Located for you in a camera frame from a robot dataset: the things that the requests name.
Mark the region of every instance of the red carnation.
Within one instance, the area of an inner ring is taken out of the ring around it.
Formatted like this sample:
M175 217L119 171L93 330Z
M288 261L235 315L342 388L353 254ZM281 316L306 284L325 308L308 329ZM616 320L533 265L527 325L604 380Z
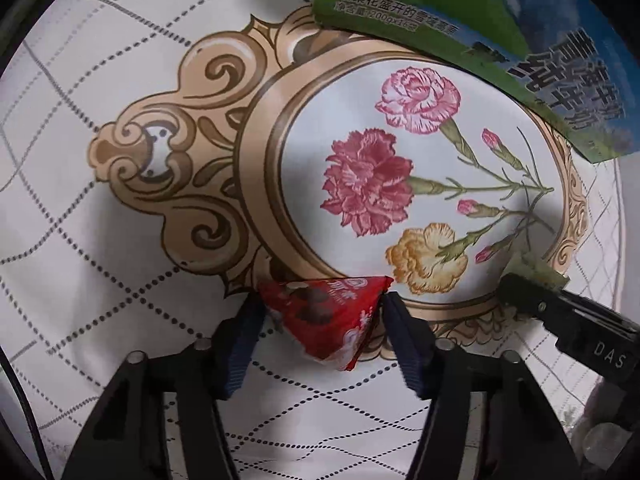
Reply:
M478 202L475 200L460 200L458 202L458 212L465 216L469 216L478 212Z
M387 124L414 134L432 134L459 108L460 92L451 81L431 68L413 66L389 76L376 104Z
M406 180L413 163L396 155L396 137L370 128L351 132L347 141L335 140L333 162L324 172L322 189L331 198L321 208L342 215L341 225L351 227L358 236L386 232L391 224L406 220L406 208L414 197Z
M476 264L481 264L482 262L487 261L491 258L497 251L494 246L490 245L482 249L478 254L476 254Z
M502 145L500 137L494 134L491 130L487 130L486 128L482 130L482 140L492 150L499 150L500 146Z

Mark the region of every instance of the green leaf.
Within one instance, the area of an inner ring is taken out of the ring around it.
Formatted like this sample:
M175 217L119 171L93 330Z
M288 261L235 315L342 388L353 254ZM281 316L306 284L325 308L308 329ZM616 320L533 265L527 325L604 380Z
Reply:
M440 125L440 131L445 137L447 137L449 142L451 142L456 147L460 154L468 158L468 160L470 160L474 165L478 164L476 154L473 152L471 146L468 145L465 138L460 133L456 121L454 121L453 119L447 119Z
M445 264L462 256L468 246L469 243L466 237L460 238L457 242L452 242L443 247L442 250L436 254L436 258L442 258L441 263Z
M447 186L436 180L427 180L419 176L410 176L406 182L416 195L440 195L447 189Z
M493 207L485 204L477 204L476 212L469 213L469 218L494 218L500 214L501 209L499 207Z
M509 149L503 144L502 145L502 160L504 160L507 164L509 164L514 170L522 171L524 170L524 166L520 162L520 159L517 158L513 153L509 151Z

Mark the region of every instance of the red candy wrapper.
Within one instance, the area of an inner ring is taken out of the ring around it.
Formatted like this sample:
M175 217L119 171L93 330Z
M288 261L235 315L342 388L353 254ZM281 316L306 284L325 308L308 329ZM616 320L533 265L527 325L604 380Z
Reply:
M307 355L337 370L353 370L378 316L388 276L261 283L271 317Z

